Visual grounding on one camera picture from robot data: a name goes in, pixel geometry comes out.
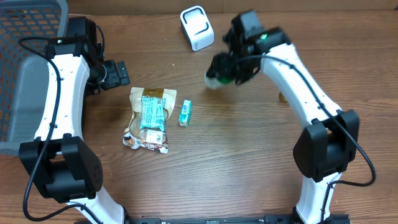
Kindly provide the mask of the green lid white jar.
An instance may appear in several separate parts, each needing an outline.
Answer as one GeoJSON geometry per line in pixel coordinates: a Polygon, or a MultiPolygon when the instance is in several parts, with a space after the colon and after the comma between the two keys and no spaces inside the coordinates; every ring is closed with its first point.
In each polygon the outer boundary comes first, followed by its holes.
{"type": "Polygon", "coordinates": [[[208,89],[217,90],[223,88],[226,85],[229,85],[231,81],[221,82],[216,78],[210,78],[208,76],[204,76],[205,85],[208,89]]]}

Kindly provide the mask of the brown snack packet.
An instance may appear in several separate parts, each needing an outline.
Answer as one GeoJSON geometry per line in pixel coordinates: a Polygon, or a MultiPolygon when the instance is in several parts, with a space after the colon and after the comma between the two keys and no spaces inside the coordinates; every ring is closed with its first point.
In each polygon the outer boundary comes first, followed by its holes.
{"type": "MultiPolygon", "coordinates": [[[[172,112],[174,110],[177,91],[166,88],[150,89],[142,87],[133,87],[131,88],[129,95],[129,100],[132,109],[132,116],[128,124],[128,127],[124,131],[124,135],[127,132],[130,132],[132,135],[138,136],[140,130],[143,130],[139,128],[141,123],[141,115],[142,115],[142,103],[141,103],[142,96],[151,96],[151,97],[165,99],[165,106],[164,106],[165,130],[163,132],[166,132],[166,122],[171,117],[172,112]]],[[[145,128],[145,129],[160,131],[159,129],[155,128],[145,128]]]]}

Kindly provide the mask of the yellow oil bottle silver cap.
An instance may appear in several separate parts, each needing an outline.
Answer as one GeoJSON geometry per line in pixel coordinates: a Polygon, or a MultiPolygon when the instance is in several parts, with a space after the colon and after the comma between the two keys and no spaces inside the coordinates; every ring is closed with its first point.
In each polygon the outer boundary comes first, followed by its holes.
{"type": "Polygon", "coordinates": [[[278,98],[279,98],[279,101],[280,101],[281,103],[286,103],[286,104],[288,104],[288,100],[287,100],[286,97],[282,94],[281,91],[279,92],[278,98]]]}

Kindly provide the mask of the teal snack packet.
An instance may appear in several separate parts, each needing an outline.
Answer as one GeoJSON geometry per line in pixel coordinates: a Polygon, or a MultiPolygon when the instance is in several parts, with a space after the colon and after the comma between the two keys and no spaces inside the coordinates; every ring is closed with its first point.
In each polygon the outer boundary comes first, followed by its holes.
{"type": "Polygon", "coordinates": [[[165,130],[164,106],[165,99],[151,96],[142,96],[142,115],[140,129],[155,128],[165,130]]]}

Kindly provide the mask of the green white Kleenex tissue pack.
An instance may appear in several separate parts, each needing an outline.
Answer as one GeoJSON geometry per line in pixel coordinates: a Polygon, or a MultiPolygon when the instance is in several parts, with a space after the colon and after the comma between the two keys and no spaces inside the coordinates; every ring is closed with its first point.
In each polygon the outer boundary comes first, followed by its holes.
{"type": "Polygon", "coordinates": [[[182,104],[182,109],[179,116],[179,125],[182,127],[187,127],[190,123],[192,116],[192,102],[190,100],[184,100],[182,104]]]}

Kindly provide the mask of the white labelled snack packet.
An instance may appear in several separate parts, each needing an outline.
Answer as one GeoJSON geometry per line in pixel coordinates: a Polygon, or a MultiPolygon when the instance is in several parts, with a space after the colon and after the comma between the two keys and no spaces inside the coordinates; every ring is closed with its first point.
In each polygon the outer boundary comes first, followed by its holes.
{"type": "Polygon", "coordinates": [[[151,129],[140,130],[138,136],[127,132],[123,136],[123,144],[129,146],[131,149],[146,148],[161,154],[169,152],[167,133],[151,129]]]}

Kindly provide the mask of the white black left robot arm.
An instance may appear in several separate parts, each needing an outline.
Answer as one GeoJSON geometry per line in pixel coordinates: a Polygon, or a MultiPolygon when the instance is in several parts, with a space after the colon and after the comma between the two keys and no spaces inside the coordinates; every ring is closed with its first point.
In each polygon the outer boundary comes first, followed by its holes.
{"type": "Polygon", "coordinates": [[[62,210],[75,208],[91,223],[131,223],[104,188],[101,161],[83,140],[85,96],[130,82],[124,62],[106,60],[104,49],[103,31],[84,16],[70,18],[64,36],[47,39],[44,112],[33,140],[20,145],[19,159],[30,176],[27,188],[62,210]]]}

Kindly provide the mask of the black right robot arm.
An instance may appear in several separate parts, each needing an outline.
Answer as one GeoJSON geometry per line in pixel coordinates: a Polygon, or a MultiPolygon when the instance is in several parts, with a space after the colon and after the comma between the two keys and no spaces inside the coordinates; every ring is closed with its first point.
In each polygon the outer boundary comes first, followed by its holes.
{"type": "Polygon", "coordinates": [[[302,127],[294,161],[303,174],[291,215],[266,215],[266,223],[348,223],[330,212],[335,184],[356,154],[358,115],[343,111],[313,79],[294,44],[280,28],[266,29],[254,11],[238,14],[223,37],[229,50],[213,57],[205,83],[217,89],[241,85],[262,72],[279,88],[302,127]]]}

